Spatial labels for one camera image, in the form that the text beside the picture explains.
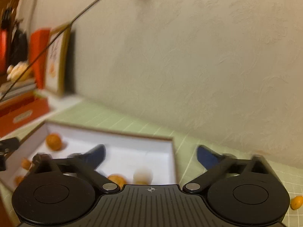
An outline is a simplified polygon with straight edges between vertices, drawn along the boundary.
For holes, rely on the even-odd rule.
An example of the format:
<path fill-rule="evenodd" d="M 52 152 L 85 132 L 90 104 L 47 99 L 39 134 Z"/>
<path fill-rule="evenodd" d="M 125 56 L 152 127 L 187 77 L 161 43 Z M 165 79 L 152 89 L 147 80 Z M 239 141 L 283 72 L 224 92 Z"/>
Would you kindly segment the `stack of grey books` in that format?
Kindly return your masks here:
<path fill-rule="evenodd" d="M 17 82 L 12 89 L 3 97 L 4 93 L 9 89 L 11 83 L 6 82 L 1 85 L 1 100 L 6 101 L 15 96 L 33 91 L 36 89 L 36 83 L 34 79 L 27 79 L 23 82 Z"/>

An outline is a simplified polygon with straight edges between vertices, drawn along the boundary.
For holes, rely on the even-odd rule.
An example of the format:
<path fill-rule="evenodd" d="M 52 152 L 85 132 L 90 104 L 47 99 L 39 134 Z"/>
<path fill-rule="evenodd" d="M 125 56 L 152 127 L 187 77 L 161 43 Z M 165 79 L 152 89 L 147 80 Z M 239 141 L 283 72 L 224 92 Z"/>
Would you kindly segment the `brown white shallow box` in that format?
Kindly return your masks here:
<path fill-rule="evenodd" d="M 61 150 L 53 151 L 47 147 L 45 139 L 51 133 L 60 135 Z M 148 168 L 153 173 L 153 184 L 177 183 L 172 138 L 112 132 L 54 121 L 42 122 L 20 141 L 20 147 L 6 161 L 7 169 L 1 172 L 1 182 L 10 191 L 15 190 L 15 177 L 26 174 L 20 165 L 23 158 L 31 159 L 37 153 L 66 158 L 72 153 L 88 152 L 99 144 L 106 147 L 106 158 L 96 169 L 103 175 L 120 174 L 131 182 L 136 170 Z"/>

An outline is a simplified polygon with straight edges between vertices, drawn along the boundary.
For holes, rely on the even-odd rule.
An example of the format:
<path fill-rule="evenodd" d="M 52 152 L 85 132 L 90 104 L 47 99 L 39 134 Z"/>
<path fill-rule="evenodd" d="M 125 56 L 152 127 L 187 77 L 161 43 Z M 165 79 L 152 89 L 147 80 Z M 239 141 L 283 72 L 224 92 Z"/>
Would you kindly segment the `black hanging bag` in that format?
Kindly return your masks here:
<path fill-rule="evenodd" d="M 28 41 L 25 32 L 16 29 L 11 44 L 10 63 L 16 66 L 21 61 L 28 59 Z"/>

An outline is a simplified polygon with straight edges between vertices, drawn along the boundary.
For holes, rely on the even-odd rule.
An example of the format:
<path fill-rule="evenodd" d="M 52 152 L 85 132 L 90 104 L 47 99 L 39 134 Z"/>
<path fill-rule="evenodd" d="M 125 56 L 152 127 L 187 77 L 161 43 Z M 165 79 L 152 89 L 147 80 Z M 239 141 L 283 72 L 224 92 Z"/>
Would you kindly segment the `small orange fruit left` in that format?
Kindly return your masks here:
<path fill-rule="evenodd" d="M 20 165 L 23 169 L 29 171 L 32 166 L 32 162 L 27 158 L 23 158 Z"/>

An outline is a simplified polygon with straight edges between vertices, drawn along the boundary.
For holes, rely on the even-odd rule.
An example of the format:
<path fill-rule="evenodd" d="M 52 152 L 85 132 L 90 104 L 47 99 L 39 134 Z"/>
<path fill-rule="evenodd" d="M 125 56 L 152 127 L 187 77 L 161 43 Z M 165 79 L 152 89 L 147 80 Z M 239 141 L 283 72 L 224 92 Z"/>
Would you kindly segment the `small orange tangerine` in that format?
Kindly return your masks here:
<path fill-rule="evenodd" d="M 299 195 L 291 199 L 290 207 L 292 210 L 298 210 L 303 205 L 303 196 Z"/>

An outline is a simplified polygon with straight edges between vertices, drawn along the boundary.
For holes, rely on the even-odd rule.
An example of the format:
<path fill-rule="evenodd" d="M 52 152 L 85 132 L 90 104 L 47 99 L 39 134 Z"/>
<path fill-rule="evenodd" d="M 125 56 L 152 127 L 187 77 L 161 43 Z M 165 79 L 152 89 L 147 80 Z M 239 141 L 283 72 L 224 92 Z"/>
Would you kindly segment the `yellow-green spotted fruit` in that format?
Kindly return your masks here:
<path fill-rule="evenodd" d="M 133 184 L 151 185 L 153 180 L 153 173 L 148 168 L 139 168 L 134 172 Z"/>

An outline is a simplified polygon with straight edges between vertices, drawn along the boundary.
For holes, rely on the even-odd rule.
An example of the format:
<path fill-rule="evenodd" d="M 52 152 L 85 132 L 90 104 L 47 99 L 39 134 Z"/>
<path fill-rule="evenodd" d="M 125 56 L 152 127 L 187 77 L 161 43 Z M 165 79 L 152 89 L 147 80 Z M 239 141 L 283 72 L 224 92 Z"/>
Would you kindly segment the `wooden framed picture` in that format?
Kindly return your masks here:
<path fill-rule="evenodd" d="M 70 39 L 69 23 L 54 28 L 49 34 L 49 43 L 45 62 L 44 88 L 57 96 L 64 94 L 65 65 Z"/>

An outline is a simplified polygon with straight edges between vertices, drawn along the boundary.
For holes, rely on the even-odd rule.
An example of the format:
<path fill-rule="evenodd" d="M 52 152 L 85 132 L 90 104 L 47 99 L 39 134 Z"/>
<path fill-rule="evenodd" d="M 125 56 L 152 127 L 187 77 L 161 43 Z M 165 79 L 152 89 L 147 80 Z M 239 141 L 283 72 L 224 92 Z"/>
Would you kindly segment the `red hanging bag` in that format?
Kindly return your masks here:
<path fill-rule="evenodd" d="M 10 60 L 11 32 L 1 29 L 0 40 L 0 72 L 4 75 L 7 73 Z"/>

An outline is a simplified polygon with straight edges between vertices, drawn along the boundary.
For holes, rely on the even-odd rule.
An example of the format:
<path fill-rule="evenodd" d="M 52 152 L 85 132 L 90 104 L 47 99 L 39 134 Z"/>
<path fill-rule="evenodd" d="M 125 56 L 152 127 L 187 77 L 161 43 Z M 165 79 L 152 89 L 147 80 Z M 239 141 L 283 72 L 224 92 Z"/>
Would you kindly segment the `orange tangerine front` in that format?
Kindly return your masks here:
<path fill-rule="evenodd" d="M 127 179 L 120 174 L 111 174 L 107 177 L 110 181 L 114 182 L 117 184 L 120 189 L 122 189 L 126 184 L 128 184 Z"/>

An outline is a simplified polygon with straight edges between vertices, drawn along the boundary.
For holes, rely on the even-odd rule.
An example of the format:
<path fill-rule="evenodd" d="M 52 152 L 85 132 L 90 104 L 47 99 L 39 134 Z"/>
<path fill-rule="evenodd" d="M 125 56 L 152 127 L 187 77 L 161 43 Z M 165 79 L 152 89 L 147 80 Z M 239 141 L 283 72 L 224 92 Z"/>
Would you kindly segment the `green checkered tablecloth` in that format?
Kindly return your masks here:
<path fill-rule="evenodd" d="M 244 153 L 222 146 L 221 144 L 209 143 L 200 138 L 191 137 L 188 133 L 181 133 L 165 126 L 140 120 L 89 101 L 82 101 L 62 112 L 53 115 L 49 114 L 47 118 L 42 118 L 41 121 L 33 121 L 31 124 L 26 124 L 11 132 L 9 135 L 6 135 L 4 138 L 16 136 L 22 139 L 45 119 L 66 124 L 79 124 L 90 128 L 107 129 L 110 131 L 173 137 L 176 150 L 177 179 L 179 179 L 178 182 L 181 182 L 181 185 L 186 183 L 186 179 L 193 179 L 194 176 L 198 176 L 201 170 L 205 172 L 205 169 L 202 168 L 197 159 L 195 159 L 194 149 L 198 144 L 206 145 L 218 153 L 230 153 L 238 158 L 250 157 L 250 152 Z M 284 186 L 286 186 L 291 198 L 302 195 L 302 169 L 273 161 L 269 161 L 269 164 Z M 20 222 L 11 205 L 11 194 L 12 193 L 9 193 L 9 190 L 1 184 L 1 197 L 6 212 L 10 217 L 12 225 L 18 226 Z M 289 208 L 283 223 L 286 226 L 302 226 L 302 207 L 295 211 Z"/>

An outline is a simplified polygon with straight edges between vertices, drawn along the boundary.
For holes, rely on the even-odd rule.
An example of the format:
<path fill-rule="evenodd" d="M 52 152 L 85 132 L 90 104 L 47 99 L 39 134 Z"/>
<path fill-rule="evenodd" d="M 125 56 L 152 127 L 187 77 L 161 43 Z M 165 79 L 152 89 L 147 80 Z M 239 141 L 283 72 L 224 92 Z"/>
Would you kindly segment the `orange tangerine in box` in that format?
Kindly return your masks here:
<path fill-rule="evenodd" d="M 45 139 L 47 147 L 53 151 L 59 151 L 62 149 L 63 143 L 59 134 L 51 133 L 47 135 Z"/>

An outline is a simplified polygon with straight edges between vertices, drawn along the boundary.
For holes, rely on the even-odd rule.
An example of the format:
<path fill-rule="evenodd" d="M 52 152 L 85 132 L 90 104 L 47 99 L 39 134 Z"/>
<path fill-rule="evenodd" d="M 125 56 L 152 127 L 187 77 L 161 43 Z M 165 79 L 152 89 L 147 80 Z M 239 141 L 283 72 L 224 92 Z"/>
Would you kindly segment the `wooden coat rack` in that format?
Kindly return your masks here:
<path fill-rule="evenodd" d="M 1 1 L 1 29 L 6 29 L 11 32 L 11 41 L 14 37 L 16 29 L 19 29 L 22 19 L 16 19 L 17 7 L 20 0 L 3 0 Z M 5 82 L 7 73 L 1 75 L 1 84 Z"/>

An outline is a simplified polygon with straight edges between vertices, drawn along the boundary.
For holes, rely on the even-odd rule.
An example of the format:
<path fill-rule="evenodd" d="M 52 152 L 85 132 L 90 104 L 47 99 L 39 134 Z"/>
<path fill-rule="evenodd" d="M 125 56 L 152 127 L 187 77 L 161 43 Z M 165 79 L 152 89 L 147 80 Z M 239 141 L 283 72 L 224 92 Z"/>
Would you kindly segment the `yellow plush toy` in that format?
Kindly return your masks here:
<path fill-rule="evenodd" d="M 28 62 L 27 61 L 21 61 L 15 66 L 10 65 L 7 69 L 7 81 L 8 82 L 14 82 L 17 80 L 22 73 L 26 70 L 28 67 Z M 28 79 L 32 78 L 32 69 L 29 68 L 19 79 L 19 82 L 26 81 Z"/>

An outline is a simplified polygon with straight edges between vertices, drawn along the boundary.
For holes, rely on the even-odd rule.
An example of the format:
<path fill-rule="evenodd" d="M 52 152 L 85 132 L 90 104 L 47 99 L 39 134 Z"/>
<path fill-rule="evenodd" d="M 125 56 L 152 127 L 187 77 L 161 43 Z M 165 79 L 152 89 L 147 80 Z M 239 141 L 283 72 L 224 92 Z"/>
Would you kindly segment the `red cloth book box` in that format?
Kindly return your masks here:
<path fill-rule="evenodd" d="M 1 137 L 50 111 L 48 98 L 30 91 L 1 101 Z"/>

